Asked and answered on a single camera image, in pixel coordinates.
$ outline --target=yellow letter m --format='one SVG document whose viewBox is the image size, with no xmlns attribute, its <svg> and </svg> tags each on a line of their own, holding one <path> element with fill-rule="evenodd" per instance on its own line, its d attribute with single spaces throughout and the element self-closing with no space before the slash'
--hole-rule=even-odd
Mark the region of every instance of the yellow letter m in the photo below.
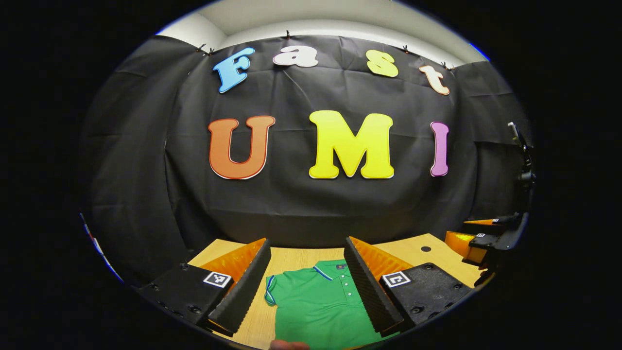
<svg viewBox="0 0 622 350">
<path fill-rule="evenodd" d="M 333 164 L 335 150 L 348 177 L 354 176 L 365 152 L 367 161 L 361 169 L 363 177 L 393 177 L 389 157 L 389 128 L 393 125 L 390 116 L 379 113 L 368 115 L 356 136 L 337 111 L 315 111 L 309 119 L 317 126 L 317 157 L 315 166 L 309 169 L 309 176 L 314 179 L 336 178 L 339 168 Z"/>
</svg>

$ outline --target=hand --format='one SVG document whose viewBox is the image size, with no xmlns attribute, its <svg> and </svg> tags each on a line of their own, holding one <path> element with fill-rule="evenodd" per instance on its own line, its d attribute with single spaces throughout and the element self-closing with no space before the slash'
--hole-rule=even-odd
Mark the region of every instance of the hand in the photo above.
<svg viewBox="0 0 622 350">
<path fill-rule="evenodd" d="M 287 341 L 275 339 L 270 342 L 270 349 L 268 350 L 310 350 L 309 345 L 300 341 L 294 341 L 288 343 Z"/>
</svg>

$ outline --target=orange letter u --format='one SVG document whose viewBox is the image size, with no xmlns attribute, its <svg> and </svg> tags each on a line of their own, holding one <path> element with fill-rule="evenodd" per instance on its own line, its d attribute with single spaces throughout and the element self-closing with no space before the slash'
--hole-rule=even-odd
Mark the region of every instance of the orange letter u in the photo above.
<svg viewBox="0 0 622 350">
<path fill-rule="evenodd" d="M 273 116 L 258 115 L 246 120 L 251 128 L 251 154 L 243 163 L 231 160 L 231 134 L 238 127 L 235 119 L 220 119 L 207 127 L 211 132 L 210 166 L 225 179 L 250 179 L 259 174 L 266 164 L 268 128 L 275 123 Z"/>
</svg>

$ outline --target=table surface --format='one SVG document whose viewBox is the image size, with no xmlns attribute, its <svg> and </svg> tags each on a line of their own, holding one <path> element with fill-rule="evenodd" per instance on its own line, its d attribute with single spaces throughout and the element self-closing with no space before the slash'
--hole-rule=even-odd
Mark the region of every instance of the table surface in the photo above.
<svg viewBox="0 0 622 350">
<path fill-rule="evenodd" d="M 218 258 L 244 244 L 215 240 L 189 264 L 200 267 L 201 265 Z M 462 262 L 462 257 L 450 249 L 443 241 L 430 234 L 411 237 L 409 239 L 394 242 L 374 244 L 375 247 L 385 252 L 418 266 L 423 263 L 433 263 L 457 280 L 473 288 L 473 284 L 480 277 L 478 267 Z M 421 250 L 429 247 L 429 252 Z M 255 294 L 251 307 L 233 337 L 214 332 L 215 335 L 233 340 L 237 343 L 258 349 L 268 349 L 274 339 L 274 320 L 276 306 L 269 306 L 264 300 L 266 290 L 266 277 L 278 275 L 285 271 L 296 271 L 302 268 L 310 268 L 318 261 L 343 259 L 343 248 L 327 249 L 299 249 L 299 248 L 275 248 L 271 247 L 272 258 L 264 273 L 264 278 Z"/>
</svg>

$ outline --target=blue letter f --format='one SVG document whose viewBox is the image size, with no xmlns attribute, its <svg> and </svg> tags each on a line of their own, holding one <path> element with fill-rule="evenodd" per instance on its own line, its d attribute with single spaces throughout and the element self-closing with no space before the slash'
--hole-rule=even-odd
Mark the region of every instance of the blue letter f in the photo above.
<svg viewBox="0 0 622 350">
<path fill-rule="evenodd" d="M 254 48 L 247 47 L 214 66 L 214 70 L 217 70 L 218 74 L 220 74 L 220 81 L 223 82 L 220 89 L 218 89 L 220 93 L 231 89 L 246 79 L 248 74 L 240 73 L 238 69 L 247 69 L 251 66 L 251 61 L 248 60 L 246 55 L 250 55 L 253 52 L 255 52 Z"/>
</svg>

